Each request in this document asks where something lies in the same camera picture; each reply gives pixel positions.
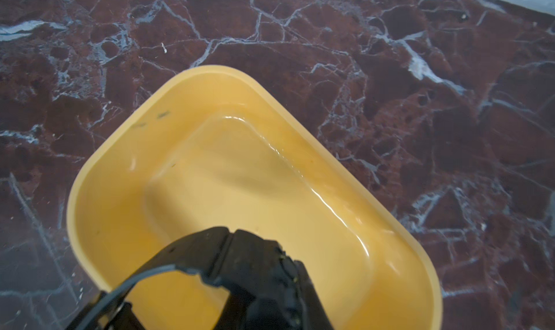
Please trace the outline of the black chunky digital watch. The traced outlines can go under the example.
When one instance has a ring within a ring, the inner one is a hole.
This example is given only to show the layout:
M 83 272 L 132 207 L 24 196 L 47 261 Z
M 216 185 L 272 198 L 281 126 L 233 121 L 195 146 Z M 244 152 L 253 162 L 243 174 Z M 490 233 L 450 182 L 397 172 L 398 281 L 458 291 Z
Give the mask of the black chunky digital watch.
M 216 329 L 331 329 L 305 265 L 280 244 L 250 232 L 212 227 L 161 250 L 111 292 L 101 292 L 68 329 L 143 329 L 127 295 L 166 272 L 198 275 L 230 295 Z

